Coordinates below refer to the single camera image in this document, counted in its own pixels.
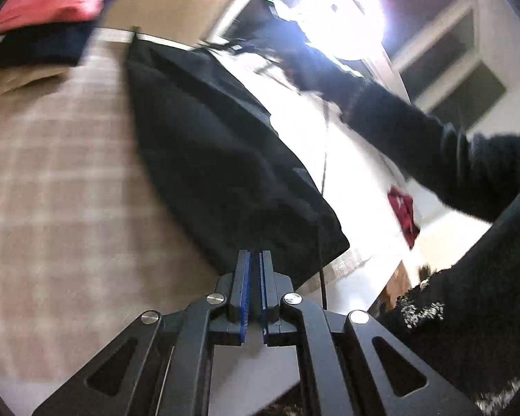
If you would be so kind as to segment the right forearm black sleeve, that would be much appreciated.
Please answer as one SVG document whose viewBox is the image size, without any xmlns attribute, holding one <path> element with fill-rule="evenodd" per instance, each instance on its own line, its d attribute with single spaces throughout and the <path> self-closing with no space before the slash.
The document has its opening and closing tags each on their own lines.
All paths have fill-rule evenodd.
<svg viewBox="0 0 520 416">
<path fill-rule="evenodd" d="M 490 223 L 520 217 L 520 135 L 468 136 L 311 47 L 285 63 L 300 89 L 336 104 L 347 128 L 444 205 Z"/>
</svg>

